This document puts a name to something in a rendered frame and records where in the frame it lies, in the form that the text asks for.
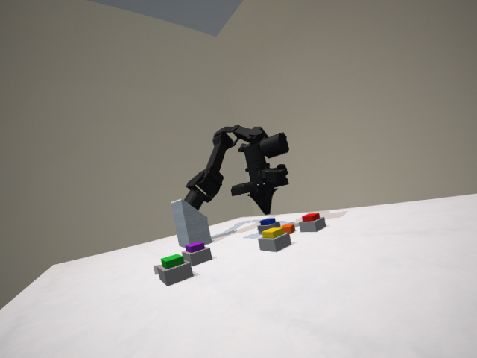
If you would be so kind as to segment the red button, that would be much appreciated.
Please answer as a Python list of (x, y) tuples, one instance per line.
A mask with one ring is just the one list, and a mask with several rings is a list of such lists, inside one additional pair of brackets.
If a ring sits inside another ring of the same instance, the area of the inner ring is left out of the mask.
[(299, 222), (300, 232), (318, 232), (326, 227), (325, 218), (320, 217), (319, 213), (310, 213), (302, 217), (303, 220)]

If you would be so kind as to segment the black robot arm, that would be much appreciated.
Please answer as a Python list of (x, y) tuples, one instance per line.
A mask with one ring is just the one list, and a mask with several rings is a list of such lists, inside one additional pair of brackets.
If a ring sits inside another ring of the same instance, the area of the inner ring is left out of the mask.
[[(237, 137), (235, 141), (226, 134), (232, 132)], [(238, 152), (244, 152), (247, 164), (266, 160), (265, 156), (269, 159), (289, 151), (287, 136), (284, 132), (268, 137), (262, 127), (252, 129), (240, 125), (223, 127), (214, 134), (212, 139), (214, 148), (206, 168), (187, 183), (186, 188), (190, 191), (184, 201), (199, 210), (204, 201), (208, 203), (215, 197), (224, 179), (219, 171), (225, 152), (228, 148), (235, 146), (239, 139), (249, 142), (248, 144), (242, 143), (238, 149)], [(268, 164), (265, 165), (265, 169), (260, 166), (258, 169), (259, 184), (265, 182), (281, 183), (286, 181), (285, 176), (287, 174), (285, 164), (279, 164), (277, 168), (273, 169)], [(205, 195), (195, 186), (196, 184), (206, 193)]]

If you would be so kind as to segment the blue button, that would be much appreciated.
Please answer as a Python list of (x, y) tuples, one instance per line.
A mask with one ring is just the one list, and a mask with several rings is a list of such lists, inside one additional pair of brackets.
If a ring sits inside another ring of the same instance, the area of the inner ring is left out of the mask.
[(271, 228), (280, 228), (280, 222), (276, 222), (275, 218), (263, 219), (260, 221), (261, 224), (258, 225), (259, 235), (262, 235), (262, 231), (271, 229)]

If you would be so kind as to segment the yellow button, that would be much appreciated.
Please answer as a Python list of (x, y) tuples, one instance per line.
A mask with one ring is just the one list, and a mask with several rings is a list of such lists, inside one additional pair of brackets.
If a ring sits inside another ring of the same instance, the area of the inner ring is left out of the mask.
[(291, 237), (289, 233), (284, 233), (283, 228), (271, 228), (262, 231), (258, 243), (262, 251), (278, 252), (291, 245)]

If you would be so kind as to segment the orange block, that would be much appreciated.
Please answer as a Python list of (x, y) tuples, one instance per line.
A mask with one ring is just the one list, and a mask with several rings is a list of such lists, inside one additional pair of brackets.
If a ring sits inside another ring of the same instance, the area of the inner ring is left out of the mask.
[(296, 231), (294, 224), (283, 225), (280, 228), (283, 228), (284, 233), (289, 233), (289, 234), (292, 234), (293, 232)]

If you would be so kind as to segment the purple button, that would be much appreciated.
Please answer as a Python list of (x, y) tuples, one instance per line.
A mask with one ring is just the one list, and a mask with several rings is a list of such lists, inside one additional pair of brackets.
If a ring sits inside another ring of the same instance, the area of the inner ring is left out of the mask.
[(202, 242), (194, 242), (186, 245), (186, 251), (182, 251), (185, 261), (191, 263), (191, 266), (197, 266), (200, 263), (207, 262), (212, 259), (210, 247), (205, 247)]

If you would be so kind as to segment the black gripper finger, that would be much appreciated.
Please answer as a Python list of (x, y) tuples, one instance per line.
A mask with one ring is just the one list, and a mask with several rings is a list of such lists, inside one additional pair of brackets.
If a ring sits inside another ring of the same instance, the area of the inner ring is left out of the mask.
[(270, 189), (267, 192), (266, 201), (267, 201), (267, 205), (268, 205), (268, 214), (271, 213), (272, 198), (273, 198), (273, 195), (276, 192), (276, 190), (278, 190), (278, 188), (277, 189)]
[(266, 195), (267, 195), (267, 190), (262, 191), (262, 192), (256, 192), (249, 194), (247, 196), (250, 196), (259, 206), (259, 208), (262, 210), (262, 212), (267, 215), (268, 214), (268, 205), (266, 201)]

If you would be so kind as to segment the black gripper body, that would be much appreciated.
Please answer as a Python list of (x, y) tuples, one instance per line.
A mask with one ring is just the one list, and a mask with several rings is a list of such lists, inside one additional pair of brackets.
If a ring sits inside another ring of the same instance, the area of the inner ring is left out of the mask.
[[(258, 169), (260, 166), (262, 167), (262, 169), (265, 169), (265, 165), (267, 164), (270, 166), (270, 163), (266, 163), (266, 160), (259, 160), (252, 163), (248, 163), (245, 171), (249, 172), (250, 182), (240, 183), (235, 186), (232, 186), (232, 189), (231, 189), (232, 196), (245, 194), (249, 192), (250, 194), (252, 194), (256, 192), (262, 192), (262, 191), (274, 189), (275, 187), (288, 185), (288, 178), (286, 178), (286, 181), (283, 181), (281, 183), (265, 182), (265, 184), (260, 185), (258, 180)], [(257, 186), (257, 184), (259, 185)]]

